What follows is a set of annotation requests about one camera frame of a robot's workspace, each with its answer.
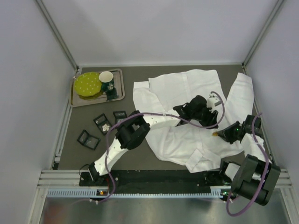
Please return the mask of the white shirt garment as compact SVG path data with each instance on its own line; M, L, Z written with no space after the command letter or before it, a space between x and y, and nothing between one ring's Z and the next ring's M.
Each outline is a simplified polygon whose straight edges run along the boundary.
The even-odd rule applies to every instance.
M133 102L140 112L156 112L159 118L167 118L173 107L188 103L197 95L208 98L212 91L218 93L224 102L216 107L219 129L236 121L243 122L252 113L254 92L251 78L238 73L229 94L224 96L215 70L190 70L136 82ZM197 173L218 169L222 158L243 150L240 142L230 144L212 134L213 131L206 126L198 128L194 124L185 124L151 130L146 141L158 159L184 165L190 172Z

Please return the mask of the sparkly snowflake brooch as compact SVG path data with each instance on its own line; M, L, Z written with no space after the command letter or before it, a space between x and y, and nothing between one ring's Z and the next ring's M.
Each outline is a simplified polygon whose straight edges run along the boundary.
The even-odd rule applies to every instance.
M102 131L103 132L108 132L109 129L110 129L110 125L109 124L104 124L102 127L101 127Z

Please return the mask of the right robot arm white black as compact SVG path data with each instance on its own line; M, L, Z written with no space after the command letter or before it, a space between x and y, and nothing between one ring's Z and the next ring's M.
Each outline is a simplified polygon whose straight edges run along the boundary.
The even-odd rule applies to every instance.
M213 135L230 144L239 141L244 150L242 164L224 162L220 169L220 176L230 184L232 193L246 199L252 199L257 194L255 203L265 206L272 196L281 169L271 163L264 149L261 124L260 117L248 115L242 124L237 121Z

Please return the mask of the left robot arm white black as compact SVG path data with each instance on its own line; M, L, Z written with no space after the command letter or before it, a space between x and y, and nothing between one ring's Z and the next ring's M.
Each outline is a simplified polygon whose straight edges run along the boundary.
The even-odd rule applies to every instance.
M102 181L102 176L107 175L127 151L140 146L150 131L185 124L204 129L218 128L220 120L215 109L218 105L224 103L212 92L208 99L197 95L189 103L175 106L167 112L132 112L111 128L117 131L113 142L107 143L106 152L88 167L91 180Z

